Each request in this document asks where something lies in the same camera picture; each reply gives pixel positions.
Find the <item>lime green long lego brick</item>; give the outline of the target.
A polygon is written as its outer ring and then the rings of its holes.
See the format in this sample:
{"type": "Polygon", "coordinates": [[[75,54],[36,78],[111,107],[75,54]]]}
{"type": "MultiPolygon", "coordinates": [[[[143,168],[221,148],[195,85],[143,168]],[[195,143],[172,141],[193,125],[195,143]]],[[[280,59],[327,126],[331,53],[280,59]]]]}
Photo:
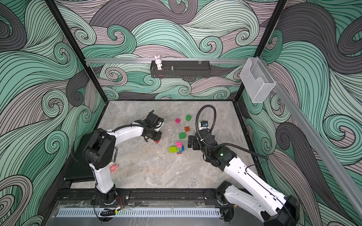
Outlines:
{"type": "Polygon", "coordinates": [[[177,153],[178,148],[177,147],[169,147],[169,153],[177,153]]]}

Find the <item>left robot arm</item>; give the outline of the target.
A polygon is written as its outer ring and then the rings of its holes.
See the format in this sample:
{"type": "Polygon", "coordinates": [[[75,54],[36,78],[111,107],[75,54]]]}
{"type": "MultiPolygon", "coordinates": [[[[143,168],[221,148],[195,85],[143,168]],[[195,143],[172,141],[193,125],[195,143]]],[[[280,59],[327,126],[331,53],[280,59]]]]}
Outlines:
{"type": "Polygon", "coordinates": [[[156,117],[152,120],[137,120],[113,130],[97,129],[82,135],[66,178],[70,182],[94,180],[96,198],[105,205],[112,205],[118,200],[116,186],[111,178],[117,146],[134,137],[158,142],[162,136],[160,128],[163,123],[164,119],[156,117]]]}

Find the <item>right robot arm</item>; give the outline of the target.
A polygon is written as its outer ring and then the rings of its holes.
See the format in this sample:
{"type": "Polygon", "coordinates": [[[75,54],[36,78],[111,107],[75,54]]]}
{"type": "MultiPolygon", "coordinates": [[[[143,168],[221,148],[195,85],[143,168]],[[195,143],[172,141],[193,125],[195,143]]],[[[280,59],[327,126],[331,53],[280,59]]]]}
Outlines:
{"type": "Polygon", "coordinates": [[[233,144],[217,144],[209,129],[197,131],[188,138],[188,146],[200,150],[205,162],[212,164],[233,179],[243,190],[230,182],[217,188],[219,203],[233,204],[258,218],[265,226],[295,226],[300,217],[300,203],[292,195],[284,195],[262,180],[231,150],[233,144]]]}

